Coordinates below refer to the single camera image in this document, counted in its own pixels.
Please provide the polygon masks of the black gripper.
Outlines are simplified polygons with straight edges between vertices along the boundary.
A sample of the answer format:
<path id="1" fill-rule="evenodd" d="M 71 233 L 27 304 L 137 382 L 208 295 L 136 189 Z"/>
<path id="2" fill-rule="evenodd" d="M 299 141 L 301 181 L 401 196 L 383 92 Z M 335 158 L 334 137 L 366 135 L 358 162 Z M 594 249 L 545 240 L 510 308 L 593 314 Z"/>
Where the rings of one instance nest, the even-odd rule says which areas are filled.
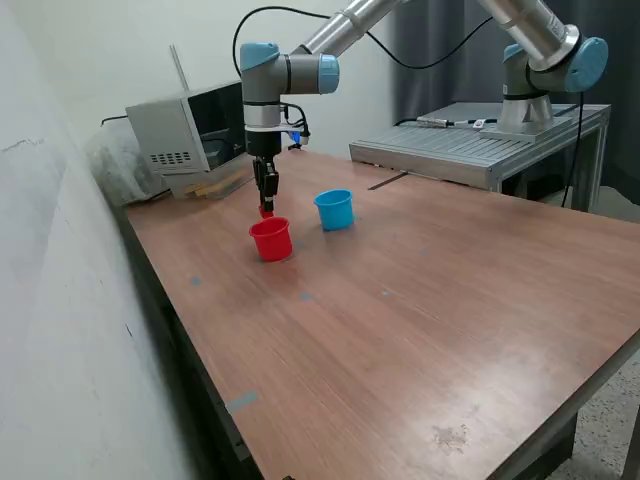
<path id="1" fill-rule="evenodd" d="M 245 144 L 247 153 L 255 157 L 253 159 L 254 178 L 261 193 L 262 212 L 273 213 L 279 174 L 272 157 L 281 152 L 281 132 L 246 130 Z"/>

